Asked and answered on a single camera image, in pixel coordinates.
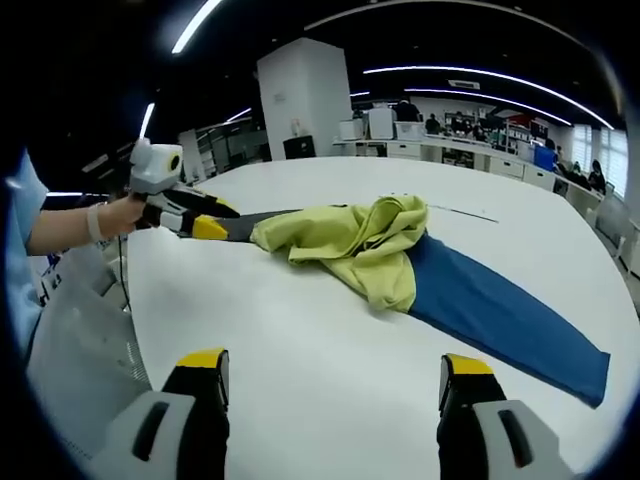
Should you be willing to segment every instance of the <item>black ceiling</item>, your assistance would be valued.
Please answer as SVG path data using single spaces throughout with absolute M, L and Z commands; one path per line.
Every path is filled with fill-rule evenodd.
M 135 138 L 151 101 L 156 102 L 148 130 L 153 141 L 175 141 L 179 131 L 218 123 L 249 106 L 259 115 L 256 61 L 301 36 L 345 49 L 352 91 L 393 97 L 407 87 L 450 88 L 447 79 L 473 80 L 483 94 L 599 126 L 566 102 L 500 79 L 425 71 L 362 74 L 369 68 L 411 64 L 476 68 L 542 84 L 614 126 L 624 126 L 592 55 L 595 50 L 517 16 L 516 10 L 507 13 L 475 2 L 413 2 L 305 31 L 313 22 L 376 2 L 223 0 L 183 53 L 173 56 L 173 44 L 204 0 L 48 3 L 55 5 L 39 9 L 29 24 L 30 37 L 24 36 L 20 87 L 29 149 L 50 188 L 77 188 L 79 167 Z M 513 0 L 485 5 L 518 5 L 522 13 L 590 47 L 594 31 L 603 43 L 606 9 L 594 9 L 589 16 L 583 3 Z

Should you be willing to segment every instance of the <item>ceiling light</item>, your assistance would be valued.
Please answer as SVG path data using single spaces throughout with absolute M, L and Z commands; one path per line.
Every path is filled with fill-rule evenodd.
M 204 19 L 207 18 L 211 12 L 213 12 L 213 10 L 220 4 L 221 1 L 222 0 L 208 0 L 207 3 L 205 3 L 200 8 L 200 10 L 198 10 L 198 13 L 195 14 L 195 16 L 189 22 L 189 25 L 187 25 L 187 28 L 185 28 L 184 32 L 182 32 L 182 35 L 180 35 L 180 38 L 178 38 L 178 41 L 173 47 L 173 50 L 171 50 L 171 53 L 176 54 L 184 50 L 184 47 L 187 45 L 189 40 L 191 40 L 193 34 L 196 33 L 198 27 L 202 24 L 202 22 L 204 22 Z
M 147 133 L 147 125 L 149 125 L 149 119 L 151 119 L 151 114 L 155 106 L 155 103 L 147 105 L 147 111 L 144 112 L 144 118 L 142 119 L 142 127 L 140 127 L 140 138 L 144 138 L 144 134 Z
M 235 114 L 233 117 L 227 119 L 226 122 L 224 122 L 224 125 L 233 122 L 234 120 L 240 118 L 243 115 L 246 115 L 247 113 L 249 113 L 251 111 L 250 108 L 247 108 L 246 110 L 241 111 L 240 113 Z
M 544 110 L 540 110 L 539 108 L 532 107 L 530 105 L 526 105 L 520 102 L 514 102 L 513 100 L 507 100 L 506 98 L 493 97 L 491 95 L 484 95 L 482 93 L 474 93 L 474 92 L 464 92 L 462 90 L 441 90 L 438 88 L 405 88 L 405 92 L 421 92 L 421 93 L 447 93 L 447 94 L 456 94 L 456 95 L 469 95 L 471 97 L 480 97 L 486 98 L 487 100 L 495 100 L 498 102 L 510 103 L 511 105 L 516 105 L 518 107 L 526 108 L 528 110 L 533 110 L 534 112 L 541 113 L 542 115 L 546 115 L 549 118 L 553 118 L 560 123 L 564 123 L 567 126 L 571 126 L 571 122 L 568 122 L 564 118 L 557 117 L 549 112 L 545 112 Z
M 474 68 L 443 67 L 443 66 L 436 66 L 436 65 L 411 65 L 411 66 L 406 66 L 406 67 L 376 68 L 376 69 L 373 69 L 373 70 L 365 70 L 363 73 L 366 75 L 366 74 L 370 74 L 370 73 L 397 72 L 397 71 L 403 71 L 403 70 L 448 70 L 448 71 L 454 71 L 454 72 L 476 73 L 476 74 L 479 74 L 479 75 L 488 75 L 490 77 L 502 78 L 503 80 L 510 80 L 512 82 L 521 83 L 523 85 L 527 85 L 529 87 L 533 87 L 533 88 L 537 88 L 538 90 L 542 90 L 543 92 L 549 93 L 549 94 L 553 95 L 554 97 L 560 98 L 560 99 L 564 100 L 565 102 L 570 103 L 574 107 L 579 108 L 583 112 L 588 113 L 593 118 L 595 118 L 596 120 L 600 121 L 604 126 L 609 128 L 610 130 L 613 130 L 613 126 L 609 122 L 607 122 L 604 118 L 600 117 L 598 114 L 596 114 L 595 112 L 589 110 L 587 107 L 585 107 L 584 105 L 581 105 L 580 103 L 576 102 L 575 100 L 572 100 L 569 97 L 566 97 L 566 96 L 562 95 L 561 93 L 556 92 L 555 90 L 551 90 L 550 88 L 543 87 L 542 85 L 538 85 L 537 83 L 533 83 L 533 82 L 530 82 L 528 80 L 524 80 L 522 78 L 512 77 L 511 75 L 504 75 L 502 73 L 489 72 L 489 71 L 486 71 L 486 70 L 476 70 Z
M 104 193 L 82 193 L 82 192 L 48 192 L 47 197 L 107 197 Z

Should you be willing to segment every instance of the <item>person's arm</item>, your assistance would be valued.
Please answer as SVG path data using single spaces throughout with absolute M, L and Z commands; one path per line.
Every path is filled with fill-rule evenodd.
M 132 197 L 121 198 L 98 207 L 98 224 L 103 238 L 130 233 L 142 217 L 144 202 Z M 89 208 L 43 210 L 36 219 L 29 240 L 29 255 L 46 255 L 91 243 L 87 211 Z

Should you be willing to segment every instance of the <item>round table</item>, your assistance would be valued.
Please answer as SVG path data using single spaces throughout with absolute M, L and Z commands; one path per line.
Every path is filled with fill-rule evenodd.
M 438 478 L 440 357 L 449 352 L 486 361 L 507 398 L 524 401 L 556 432 L 576 473 L 616 439 L 639 386 L 640 326 L 614 262 L 563 198 L 459 167 L 357 157 L 248 165 L 199 187 L 242 213 L 419 195 L 432 206 L 430 235 L 611 353 L 594 410 L 426 323 L 371 310 L 317 265 L 292 267 L 251 244 L 137 232 L 129 240 L 131 303 L 154 388 L 189 352 L 230 351 L 227 478 Z

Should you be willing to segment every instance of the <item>blue container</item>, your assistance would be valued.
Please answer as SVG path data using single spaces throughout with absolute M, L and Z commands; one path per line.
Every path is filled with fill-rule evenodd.
M 553 171 L 553 164 L 555 163 L 556 152 L 547 147 L 541 147 L 536 145 L 533 151 L 533 164 L 536 167 L 544 170 Z

